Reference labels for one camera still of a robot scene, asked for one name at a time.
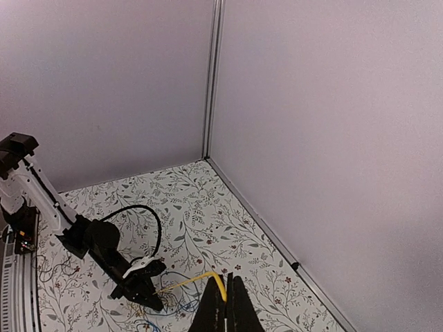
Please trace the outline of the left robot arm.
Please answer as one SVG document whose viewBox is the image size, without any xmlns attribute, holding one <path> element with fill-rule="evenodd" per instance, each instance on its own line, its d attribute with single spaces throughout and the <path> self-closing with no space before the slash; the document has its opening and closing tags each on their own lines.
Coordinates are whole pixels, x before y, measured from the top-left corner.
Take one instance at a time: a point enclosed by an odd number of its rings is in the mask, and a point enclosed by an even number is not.
<svg viewBox="0 0 443 332">
<path fill-rule="evenodd" d="M 68 252 L 80 259 L 89 255 L 110 277 L 116 285 L 111 298 L 162 311 L 152 278 L 165 264 L 154 255 L 127 261 L 118 251 L 120 231 L 110 221 L 117 214 L 89 220 L 69 207 L 38 165 L 37 146 L 34 137 L 22 133 L 1 140 L 1 215 L 12 228 L 18 251 L 35 250 L 40 214 Z"/>
</svg>

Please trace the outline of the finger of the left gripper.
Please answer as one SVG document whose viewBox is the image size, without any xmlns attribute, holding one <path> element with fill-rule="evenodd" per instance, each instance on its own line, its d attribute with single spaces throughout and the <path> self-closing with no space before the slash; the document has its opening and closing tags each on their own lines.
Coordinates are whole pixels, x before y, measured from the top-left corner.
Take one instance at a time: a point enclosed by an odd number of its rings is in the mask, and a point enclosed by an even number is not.
<svg viewBox="0 0 443 332">
<path fill-rule="evenodd" d="M 155 311 L 163 310 L 163 303 L 154 288 L 146 288 L 137 293 L 137 302 Z"/>
<path fill-rule="evenodd" d="M 127 282 L 116 284 L 110 295 L 112 299 L 121 299 L 122 297 L 127 299 Z"/>
</svg>

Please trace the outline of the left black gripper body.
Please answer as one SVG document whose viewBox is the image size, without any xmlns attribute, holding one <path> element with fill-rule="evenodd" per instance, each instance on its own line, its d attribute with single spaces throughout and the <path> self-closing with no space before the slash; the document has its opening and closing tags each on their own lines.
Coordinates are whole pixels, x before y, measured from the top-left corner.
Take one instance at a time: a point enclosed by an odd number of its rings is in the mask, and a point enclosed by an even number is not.
<svg viewBox="0 0 443 332">
<path fill-rule="evenodd" d="M 119 283 L 127 282 L 127 300 L 137 303 L 137 293 L 146 288 L 154 288 L 152 283 L 152 278 L 144 274 L 145 269 L 139 269 L 130 272 L 126 277 L 124 275 L 123 269 L 118 269 Z"/>
</svg>

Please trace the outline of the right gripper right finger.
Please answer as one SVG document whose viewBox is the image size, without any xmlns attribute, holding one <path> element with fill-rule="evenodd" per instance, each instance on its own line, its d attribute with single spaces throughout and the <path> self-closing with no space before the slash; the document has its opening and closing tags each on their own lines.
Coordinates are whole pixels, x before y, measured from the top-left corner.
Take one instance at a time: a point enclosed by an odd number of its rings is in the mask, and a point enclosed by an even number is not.
<svg viewBox="0 0 443 332">
<path fill-rule="evenodd" d="M 233 273 L 227 279 L 226 330 L 264 332 L 242 278 Z"/>
</svg>

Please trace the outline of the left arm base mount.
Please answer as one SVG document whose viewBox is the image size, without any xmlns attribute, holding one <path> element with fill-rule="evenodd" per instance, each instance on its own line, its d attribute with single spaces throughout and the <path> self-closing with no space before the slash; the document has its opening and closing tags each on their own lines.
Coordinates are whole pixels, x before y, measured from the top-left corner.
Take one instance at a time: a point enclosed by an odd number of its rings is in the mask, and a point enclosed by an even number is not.
<svg viewBox="0 0 443 332">
<path fill-rule="evenodd" d="M 37 247 L 36 226 L 39 212 L 36 207 L 21 207 L 14 214 L 9 214 L 1 207 L 2 216 L 7 223 L 1 234 L 5 244 L 14 245 L 16 255 L 34 252 Z"/>
</svg>

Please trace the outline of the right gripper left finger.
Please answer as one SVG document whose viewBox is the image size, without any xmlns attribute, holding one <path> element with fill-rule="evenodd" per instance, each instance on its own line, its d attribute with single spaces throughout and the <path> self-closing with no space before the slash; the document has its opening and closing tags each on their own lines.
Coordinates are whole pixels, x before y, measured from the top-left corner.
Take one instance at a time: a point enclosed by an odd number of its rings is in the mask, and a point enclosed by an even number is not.
<svg viewBox="0 0 443 332">
<path fill-rule="evenodd" d="M 210 277 L 188 331 L 225 331 L 225 308 L 226 303 L 222 298 L 217 280 L 214 277 Z"/>
</svg>

